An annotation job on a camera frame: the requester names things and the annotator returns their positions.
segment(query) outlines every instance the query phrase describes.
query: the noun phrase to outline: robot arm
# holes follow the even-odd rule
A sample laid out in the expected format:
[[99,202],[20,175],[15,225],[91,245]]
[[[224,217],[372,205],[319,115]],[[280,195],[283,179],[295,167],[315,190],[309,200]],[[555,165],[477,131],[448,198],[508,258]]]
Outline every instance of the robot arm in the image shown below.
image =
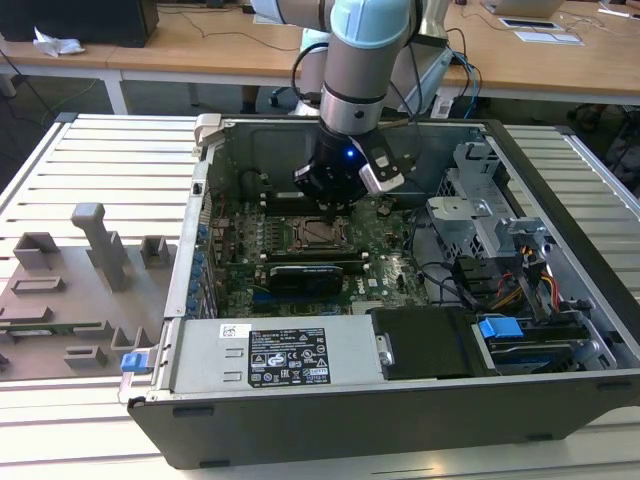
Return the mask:
[[421,24],[426,33],[421,38],[445,50],[442,22],[448,0],[429,0],[425,22],[422,0],[252,4],[256,13],[274,21],[331,33],[316,144],[309,163],[294,173],[298,188],[321,205],[339,210],[367,192],[402,185],[415,159],[396,158],[377,126],[396,59]]

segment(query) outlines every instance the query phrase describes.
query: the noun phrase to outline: metal grating table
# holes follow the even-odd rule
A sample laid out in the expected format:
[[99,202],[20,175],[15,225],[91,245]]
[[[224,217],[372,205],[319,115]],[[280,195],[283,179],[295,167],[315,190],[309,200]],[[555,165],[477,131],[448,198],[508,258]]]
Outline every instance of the metal grating table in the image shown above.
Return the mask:
[[[575,135],[553,127],[507,127],[629,291],[640,300],[640,205]],[[520,187],[509,188],[536,215]]]
[[[12,250],[22,232],[48,230],[60,245],[85,244],[68,220],[75,202],[105,203],[107,227],[116,228],[124,243],[151,233],[177,242],[196,162],[194,121],[80,115],[71,124],[55,124],[0,195],[0,288],[16,264]],[[509,130],[640,296],[634,199],[576,138],[545,127]],[[177,471],[118,403],[118,383],[119,378],[0,383],[0,478],[622,480],[638,478],[640,469],[640,408],[627,407],[558,442]]]

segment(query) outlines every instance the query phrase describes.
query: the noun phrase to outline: motherboard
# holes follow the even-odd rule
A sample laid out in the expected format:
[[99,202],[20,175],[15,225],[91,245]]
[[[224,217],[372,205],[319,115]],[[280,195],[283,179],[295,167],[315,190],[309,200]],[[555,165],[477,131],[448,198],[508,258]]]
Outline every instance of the motherboard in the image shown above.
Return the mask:
[[218,318],[358,315],[429,303],[407,252],[411,208],[367,198],[331,219],[314,209],[297,200],[214,199],[206,251]]

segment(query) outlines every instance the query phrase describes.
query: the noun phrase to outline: warning label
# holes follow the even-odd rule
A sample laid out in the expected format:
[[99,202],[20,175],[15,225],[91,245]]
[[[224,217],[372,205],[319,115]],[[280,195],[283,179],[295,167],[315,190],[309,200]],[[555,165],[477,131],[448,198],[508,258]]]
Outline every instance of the warning label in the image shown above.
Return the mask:
[[324,328],[251,331],[248,378],[254,388],[331,383]]

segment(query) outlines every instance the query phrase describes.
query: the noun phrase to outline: laptop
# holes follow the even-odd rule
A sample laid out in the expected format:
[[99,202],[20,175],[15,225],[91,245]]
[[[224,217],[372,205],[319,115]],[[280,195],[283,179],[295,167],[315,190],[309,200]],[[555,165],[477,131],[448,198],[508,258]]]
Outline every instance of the laptop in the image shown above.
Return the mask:
[[549,18],[564,0],[482,0],[494,15]]

